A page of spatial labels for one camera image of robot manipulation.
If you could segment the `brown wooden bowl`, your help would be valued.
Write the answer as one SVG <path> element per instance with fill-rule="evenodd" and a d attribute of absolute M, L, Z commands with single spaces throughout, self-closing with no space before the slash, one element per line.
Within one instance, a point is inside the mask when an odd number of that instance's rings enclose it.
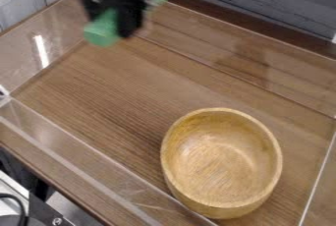
<path fill-rule="evenodd" d="M 208 218 L 232 219 L 269 198 L 284 157 L 272 131 L 255 117 L 229 108 L 204 108 L 171 126 L 160 163 L 175 198 Z"/>

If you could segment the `green rectangular block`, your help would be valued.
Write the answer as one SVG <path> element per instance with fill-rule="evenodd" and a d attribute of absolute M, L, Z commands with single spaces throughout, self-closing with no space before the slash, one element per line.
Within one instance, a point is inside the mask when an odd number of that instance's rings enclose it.
<path fill-rule="evenodd" d="M 167 1 L 168 0 L 145 0 L 145 8 L 143 9 L 143 25 L 149 12 Z M 95 45 L 109 46 L 116 43 L 123 38 L 120 37 L 117 30 L 117 8 L 105 10 L 93 21 L 89 20 L 83 33 L 85 40 Z"/>

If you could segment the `black table frame bracket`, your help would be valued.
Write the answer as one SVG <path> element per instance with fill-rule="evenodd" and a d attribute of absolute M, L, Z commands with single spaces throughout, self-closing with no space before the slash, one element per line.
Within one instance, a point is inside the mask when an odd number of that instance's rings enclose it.
<path fill-rule="evenodd" d="M 0 149 L 0 226 L 75 226 L 47 203 L 48 184 Z"/>

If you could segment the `clear acrylic tray wall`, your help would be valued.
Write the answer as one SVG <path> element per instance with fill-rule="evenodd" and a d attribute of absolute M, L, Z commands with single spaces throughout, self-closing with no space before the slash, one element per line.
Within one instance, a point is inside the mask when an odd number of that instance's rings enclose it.
<path fill-rule="evenodd" d="M 108 226 L 336 226 L 336 44 L 200 0 L 144 31 L 89 44 L 79 0 L 0 34 L 0 148 Z M 160 147 L 212 107 L 273 132 L 284 168 L 248 215 L 209 220 L 171 196 Z"/>

